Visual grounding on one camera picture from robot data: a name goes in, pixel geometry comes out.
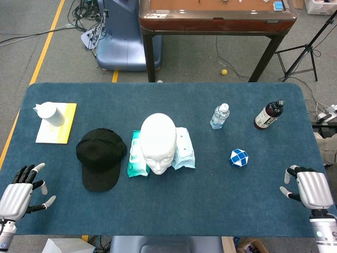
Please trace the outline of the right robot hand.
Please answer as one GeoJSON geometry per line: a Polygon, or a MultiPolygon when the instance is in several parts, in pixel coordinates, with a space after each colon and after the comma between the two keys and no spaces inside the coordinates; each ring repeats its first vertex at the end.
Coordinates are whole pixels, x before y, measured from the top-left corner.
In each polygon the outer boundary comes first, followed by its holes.
{"type": "Polygon", "coordinates": [[[290,192],[284,186],[280,186],[280,191],[288,199],[301,202],[310,210],[328,210],[334,204],[328,181],[323,173],[292,165],[285,170],[284,183],[289,184],[291,178],[295,179],[299,193],[290,192]]]}

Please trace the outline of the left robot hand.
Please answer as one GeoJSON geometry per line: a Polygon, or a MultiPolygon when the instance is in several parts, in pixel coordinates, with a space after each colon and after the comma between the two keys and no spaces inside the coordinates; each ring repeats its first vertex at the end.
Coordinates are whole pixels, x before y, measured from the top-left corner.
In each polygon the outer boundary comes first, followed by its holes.
{"type": "Polygon", "coordinates": [[[38,165],[23,166],[17,171],[12,183],[10,183],[1,197],[1,219],[18,221],[25,214],[48,209],[56,200],[51,196],[45,203],[30,206],[31,196],[34,190],[40,189],[43,195],[48,193],[44,180],[35,181],[36,175],[45,167],[42,162],[38,165]]]}

